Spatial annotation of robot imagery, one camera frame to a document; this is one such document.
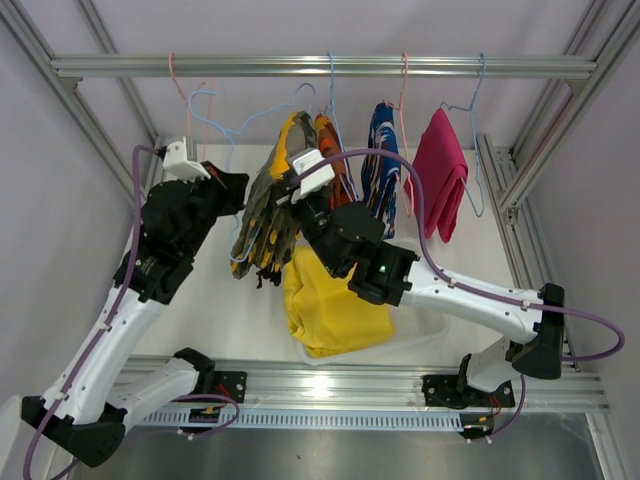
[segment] metal rack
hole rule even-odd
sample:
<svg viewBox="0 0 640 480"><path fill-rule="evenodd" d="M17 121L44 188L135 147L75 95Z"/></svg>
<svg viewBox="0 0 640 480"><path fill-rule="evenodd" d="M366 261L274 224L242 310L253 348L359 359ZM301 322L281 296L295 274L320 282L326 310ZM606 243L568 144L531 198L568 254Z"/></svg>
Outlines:
<svg viewBox="0 0 640 480"><path fill-rule="evenodd" d="M151 142L157 143L159 137L153 120L130 79L168 77L167 56L120 55L92 0L76 0L76 3L102 54L66 55L54 52L19 0L0 2L0 19L131 197L132 179L124 158L76 87L85 77L116 78L141 128ZM519 287L532 288L554 279L553 267L527 195L563 139L640 35L640 1L632 1L602 50L595 57L581 55L582 46L597 27L606 3L606 0L592 1L565 55L487 56L487 77L549 80L513 146L495 146L490 135L479 136L489 197L512 276ZM334 65L337 76L352 77L401 76L404 68L400 55L335 56ZM409 65L411 76L469 78L481 74L483 62L479 57L412 57ZM330 74L330 61L326 56L176 55L174 66L177 76L319 77ZM545 123L554 102L563 97L565 85L571 90L570 97L556 112L553 121ZM159 170L157 165L152 165L146 188L158 181ZM132 358L120 380L130 381L159 361ZM415 412L416 409L424 412L424 401L420 403L417 381L420 375L427 373L425 369L409 371L380 367L335 367L317 370L301 365L220 363L221 368L249 372L247 399L256 402L255 408L259 403L260 408L278 410L290 416L314 409L347 413L380 410L385 412L384 415L389 412L399 415ZM313 389L314 382L320 377L328 382L331 393L329 400ZM380 396L388 403L376 403L374 399ZM615 475L622 471L622 467L614 454L615 439L606 416L608 408L597 375L581 373L576 368L572 372L567 371L563 379L557 382L532 382L525 411L587 414L598 429L594 438L599 454L606 460L603 460L603 465L608 465L608 474ZM252 426L257 425L255 419L252 422Z"/></svg>

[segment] gray floor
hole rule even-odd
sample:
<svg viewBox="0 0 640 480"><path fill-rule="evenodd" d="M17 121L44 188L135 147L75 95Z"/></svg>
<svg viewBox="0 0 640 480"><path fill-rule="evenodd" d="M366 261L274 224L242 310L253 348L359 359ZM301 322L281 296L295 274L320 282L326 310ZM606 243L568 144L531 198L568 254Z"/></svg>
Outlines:
<svg viewBox="0 0 640 480"><path fill-rule="evenodd" d="M584 416L530 415L493 445L455 434L232 429L156 435L76 479L601 479Z"/></svg>

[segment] blue patterned cloth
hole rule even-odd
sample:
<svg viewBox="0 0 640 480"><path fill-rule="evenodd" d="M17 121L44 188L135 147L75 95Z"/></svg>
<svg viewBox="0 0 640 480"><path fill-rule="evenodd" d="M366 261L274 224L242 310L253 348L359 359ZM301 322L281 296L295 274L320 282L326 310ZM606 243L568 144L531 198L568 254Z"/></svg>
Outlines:
<svg viewBox="0 0 640 480"><path fill-rule="evenodd" d="M379 103L369 127L369 148L382 148L398 153L393 126L393 108ZM380 155L368 155L360 172L364 202L371 213L385 224L384 238L393 238L396 220L396 176L400 164Z"/></svg>

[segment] hanging clothing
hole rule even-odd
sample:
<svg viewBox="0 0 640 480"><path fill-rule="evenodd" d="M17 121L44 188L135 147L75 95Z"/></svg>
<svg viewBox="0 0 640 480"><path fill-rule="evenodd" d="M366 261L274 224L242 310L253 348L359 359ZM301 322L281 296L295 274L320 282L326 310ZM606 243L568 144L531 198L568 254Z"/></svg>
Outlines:
<svg viewBox="0 0 640 480"><path fill-rule="evenodd" d="M398 153L393 124L393 107L379 103L369 127L369 148L382 148ZM362 165L361 178L364 202L378 220L385 223L383 238L393 238L396 219L396 176L400 164L381 155L368 155Z"/></svg>
<svg viewBox="0 0 640 480"><path fill-rule="evenodd" d="M316 134L318 135L318 150L324 158L329 158L336 153L341 153L340 141L329 117L318 114L314 122ZM331 165L336 174L329 185L329 206L335 210L341 205L349 203L349 198L356 198L355 192L349 184L347 175L351 176L345 162L335 162Z"/></svg>
<svg viewBox="0 0 640 480"><path fill-rule="evenodd" d="M364 302L347 278L331 278L310 247L285 267L284 303L293 338L314 358L367 348L395 334L388 305Z"/></svg>
<svg viewBox="0 0 640 480"><path fill-rule="evenodd" d="M442 108L436 110L422 134L413 168L424 189L424 234L431 238L438 227L440 238L447 243L456 228L469 167L456 132ZM404 189L409 192L407 182Z"/></svg>
<svg viewBox="0 0 640 480"><path fill-rule="evenodd" d="M315 146L316 132L309 114L292 113L251 185L242 229L231 249L236 260L246 257L244 261L231 262L235 278L243 278L253 265L259 269L258 287L262 286L262 279L280 284L282 267L291 260L298 232L298 222L290 211L276 204L284 196L282 176L290 168L290 158Z"/></svg>

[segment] yellow cloth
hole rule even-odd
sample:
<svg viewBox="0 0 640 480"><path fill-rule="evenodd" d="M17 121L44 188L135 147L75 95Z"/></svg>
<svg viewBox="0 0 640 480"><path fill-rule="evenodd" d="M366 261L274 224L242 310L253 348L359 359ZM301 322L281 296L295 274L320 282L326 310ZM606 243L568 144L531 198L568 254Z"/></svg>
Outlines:
<svg viewBox="0 0 640 480"><path fill-rule="evenodd" d="M359 299L347 289L350 278L331 278L310 247L296 247L285 266L289 331L314 358L366 348L395 333L388 305Z"/></svg>

